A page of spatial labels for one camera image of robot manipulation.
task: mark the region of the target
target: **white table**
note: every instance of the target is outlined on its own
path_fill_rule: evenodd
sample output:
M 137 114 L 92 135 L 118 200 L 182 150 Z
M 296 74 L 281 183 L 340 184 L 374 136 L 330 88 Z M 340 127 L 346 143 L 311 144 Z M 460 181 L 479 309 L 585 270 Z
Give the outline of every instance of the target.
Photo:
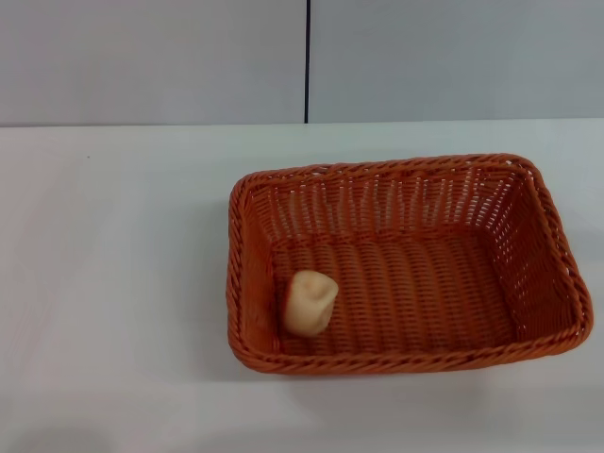
M 597 313 L 604 120 L 0 129 L 0 452 L 602 451 L 597 327 L 437 375 L 266 376 L 227 345 L 239 177 L 490 151 L 542 170 Z

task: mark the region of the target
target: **food item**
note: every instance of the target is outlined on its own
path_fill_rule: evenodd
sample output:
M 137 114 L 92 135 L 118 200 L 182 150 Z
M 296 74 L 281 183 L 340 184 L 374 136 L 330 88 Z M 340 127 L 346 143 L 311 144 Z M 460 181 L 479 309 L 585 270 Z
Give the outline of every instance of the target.
M 282 307 L 283 326 L 292 334 L 314 337 L 327 328 L 338 284 L 314 271 L 300 271 L 288 286 Z

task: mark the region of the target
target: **basket bottom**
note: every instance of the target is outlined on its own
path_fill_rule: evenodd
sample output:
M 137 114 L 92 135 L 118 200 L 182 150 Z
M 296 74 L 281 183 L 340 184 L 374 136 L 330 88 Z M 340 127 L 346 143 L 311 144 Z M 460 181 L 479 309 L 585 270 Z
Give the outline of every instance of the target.
M 279 330 L 283 354 L 436 353 L 517 338 L 489 249 L 475 230 L 316 238 L 284 244 L 272 259 L 277 300 L 300 270 L 340 285 L 327 330 L 311 340 Z

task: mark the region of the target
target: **wicker basket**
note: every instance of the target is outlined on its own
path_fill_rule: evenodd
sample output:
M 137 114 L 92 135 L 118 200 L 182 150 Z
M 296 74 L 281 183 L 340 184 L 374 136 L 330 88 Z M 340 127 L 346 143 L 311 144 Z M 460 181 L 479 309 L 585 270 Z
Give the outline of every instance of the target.
M 594 322 L 550 194 L 516 156 L 256 173 L 233 189 L 228 235 L 228 339 L 262 372 L 480 368 L 565 352 Z M 304 269 L 340 285 L 312 340 L 277 321 Z

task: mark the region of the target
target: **basket rim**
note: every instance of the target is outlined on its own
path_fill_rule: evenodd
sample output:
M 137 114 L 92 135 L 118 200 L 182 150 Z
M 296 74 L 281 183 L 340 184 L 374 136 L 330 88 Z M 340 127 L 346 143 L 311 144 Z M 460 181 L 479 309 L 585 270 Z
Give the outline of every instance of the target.
M 493 166 L 509 169 L 527 176 L 531 196 L 543 208 L 538 210 L 542 228 L 562 276 L 562 283 L 572 295 L 576 322 L 555 334 L 535 340 L 513 342 L 496 347 L 432 353 L 346 353 L 331 356 L 292 356 L 282 353 L 265 353 L 246 343 L 242 333 L 240 285 L 243 251 L 243 210 L 248 195 L 262 186 L 288 182 L 317 182 L 338 179 L 342 176 L 374 176 L 405 172 L 406 177 L 425 175 L 430 171 Z M 476 154 L 412 158 L 362 163 L 316 164 L 282 170 L 256 172 L 240 179 L 234 186 L 228 207 L 228 268 L 226 302 L 228 306 L 228 342 L 235 356 L 246 366 L 257 371 L 284 374 L 366 374 L 394 372 L 429 372 L 480 368 L 526 359 L 560 354 L 579 346 L 589 336 L 594 325 L 591 297 L 583 282 L 577 263 L 571 253 L 556 210 L 543 178 L 530 160 L 513 154 Z

